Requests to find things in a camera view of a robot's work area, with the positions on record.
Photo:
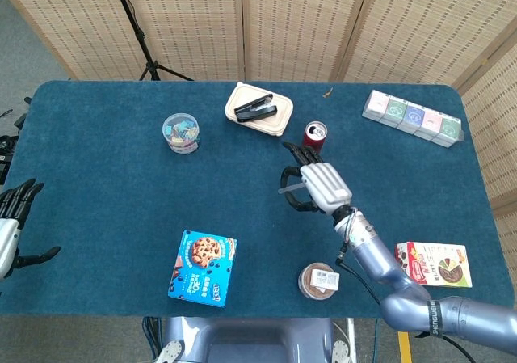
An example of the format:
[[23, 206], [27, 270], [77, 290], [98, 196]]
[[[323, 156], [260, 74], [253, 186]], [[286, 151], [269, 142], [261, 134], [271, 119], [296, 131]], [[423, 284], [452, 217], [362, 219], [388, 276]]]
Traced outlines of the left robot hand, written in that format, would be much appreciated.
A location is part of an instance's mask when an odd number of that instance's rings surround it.
[[1, 193], [1, 280], [8, 278], [15, 269], [43, 264], [61, 250], [55, 246], [40, 255], [21, 256], [19, 240], [32, 202], [43, 189], [43, 183], [29, 179], [16, 188]]

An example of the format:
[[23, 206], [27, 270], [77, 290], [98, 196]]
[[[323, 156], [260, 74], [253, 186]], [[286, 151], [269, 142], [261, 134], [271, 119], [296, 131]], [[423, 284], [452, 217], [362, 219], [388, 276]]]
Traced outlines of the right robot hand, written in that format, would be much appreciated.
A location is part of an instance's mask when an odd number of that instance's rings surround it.
[[[280, 176], [280, 188], [285, 199], [296, 211], [320, 211], [332, 215], [336, 210], [350, 209], [351, 190], [336, 169], [324, 162], [313, 147], [297, 146], [289, 141], [284, 141], [283, 146], [298, 163], [297, 167], [285, 167]], [[301, 186], [307, 189], [311, 201], [301, 202], [294, 197], [288, 190], [289, 177], [301, 179]]]

